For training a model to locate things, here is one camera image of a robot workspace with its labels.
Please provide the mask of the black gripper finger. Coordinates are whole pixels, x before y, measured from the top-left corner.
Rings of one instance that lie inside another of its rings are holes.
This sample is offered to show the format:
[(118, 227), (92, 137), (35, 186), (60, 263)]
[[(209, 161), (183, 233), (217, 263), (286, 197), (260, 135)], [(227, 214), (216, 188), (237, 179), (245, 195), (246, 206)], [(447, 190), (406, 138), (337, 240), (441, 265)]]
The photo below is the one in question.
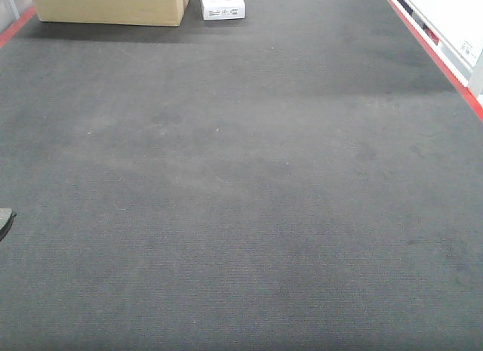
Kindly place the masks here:
[(16, 212), (12, 208), (0, 209), (0, 240), (2, 241), (9, 233), (16, 217)]

